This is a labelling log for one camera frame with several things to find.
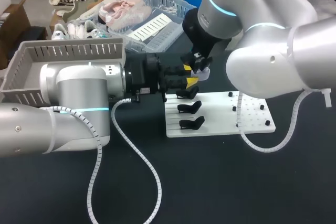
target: cardboard box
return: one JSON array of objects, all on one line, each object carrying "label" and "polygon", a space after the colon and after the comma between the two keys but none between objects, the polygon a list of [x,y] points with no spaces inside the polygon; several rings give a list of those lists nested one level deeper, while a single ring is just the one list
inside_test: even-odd
[{"label": "cardboard box", "polygon": [[51,21],[50,21],[51,34],[53,34],[54,29],[55,29],[55,25],[58,23],[59,20],[62,20],[62,17],[58,16],[55,12],[53,17],[51,18]]},{"label": "cardboard box", "polygon": [[0,70],[8,66],[8,53],[15,45],[15,41],[20,34],[30,27],[23,4],[26,0],[21,0],[19,4],[11,4],[4,11],[9,13],[8,17],[0,27]]}]

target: white plastic basket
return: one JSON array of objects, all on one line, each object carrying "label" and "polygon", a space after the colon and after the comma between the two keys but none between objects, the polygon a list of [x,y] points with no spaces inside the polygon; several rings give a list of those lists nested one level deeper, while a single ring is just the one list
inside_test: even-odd
[{"label": "white plastic basket", "polygon": [[[118,30],[111,30],[109,28],[109,33],[112,35],[112,38],[122,38],[125,49],[130,51],[139,53],[165,52],[183,33],[182,22],[185,14],[190,9],[196,7],[183,0],[144,0],[144,2],[146,6],[152,8],[152,13],[148,19],[140,24],[124,26]],[[120,22],[126,23],[127,16],[137,13],[141,6],[143,6],[141,3],[133,6],[129,11],[129,14],[125,15],[123,17],[124,20],[120,20]],[[170,18],[172,22],[154,37],[152,36],[145,41],[137,41],[127,36],[162,13]]]}]

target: white pegboard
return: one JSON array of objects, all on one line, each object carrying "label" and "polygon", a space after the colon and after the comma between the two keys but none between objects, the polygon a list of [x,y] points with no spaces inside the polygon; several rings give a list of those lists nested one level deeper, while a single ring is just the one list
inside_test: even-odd
[{"label": "white pegboard", "polygon": [[[237,124],[237,112],[233,111],[233,106],[237,106],[238,91],[233,91],[233,96],[229,97],[229,92],[199,93],[193,100],[178,99],[176,94],[167,95],[165,103],[166,131],[168,137],[187,136],[214,136],[239,134]],[[192,105],[196,101],[201,101],[202,106],[199,111],[192,114],[178,113],[179,104]],[[274,121],[268,109],[265,99],[258,99],[243,95],[242,102],[242,123],[245,133],[271,133],[275,131]],[[199,116],[204,116],[205,122],[199,130],[181,130],[180,120],[194,121]]]}]

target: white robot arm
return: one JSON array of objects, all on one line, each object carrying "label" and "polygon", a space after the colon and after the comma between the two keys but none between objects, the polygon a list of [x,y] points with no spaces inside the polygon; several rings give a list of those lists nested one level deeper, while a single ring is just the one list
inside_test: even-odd
[{"label": "white robot arm", "polygon": [[[194,43],[192,54],[199,53],[194,62],[201,62],[199,55],[205,60],[194,71],[208,66],[216,38],[231,39],[243,30],[226,64],[239,91],[271,98],[336,86],[336,18],[318,21],[307,0],[203,0],[197,17],[190,13],[187,18],[197,19],[184,24]],[[192,34],[195,29],[199,38]],[[209,43],[199,46],[198,40]]]}]

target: gray plastic basket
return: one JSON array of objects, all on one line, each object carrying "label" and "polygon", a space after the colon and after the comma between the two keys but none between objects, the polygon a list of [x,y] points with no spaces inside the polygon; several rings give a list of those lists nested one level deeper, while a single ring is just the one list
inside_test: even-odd
[{"label": "gray plastic basket", "polygon": [[125,64],[122,39],[78,39],[25,41],[15,52],[0,87],[6,101],[30,106],[47,106],[41,96],[41,67],[50,62],[99,61],[112,59]]},{"label": "gray plastic basket", "polygon": [[[122,26],[121,29],[111,30],[109,33],[113,38],[123,38],[125,48],[139,53],[145,52],[165,52],[183,33],[182,22],[185,14],[195,6],[189,4],[184,0],[143,0],[146,6],[152,8],[150,17],[144,22],[132,25]],[[129,16],[138,12],[143,4],[139,3],[133,6],[130,11],[119,21],[121,24],[126,24]],[[168,18],[172,20],[166,27],[164,27],[155,37],[142,41],[137,41],[128,37],[127,35],[141,27],[148,21],[152,20],[159,14],[164,13]]]}]

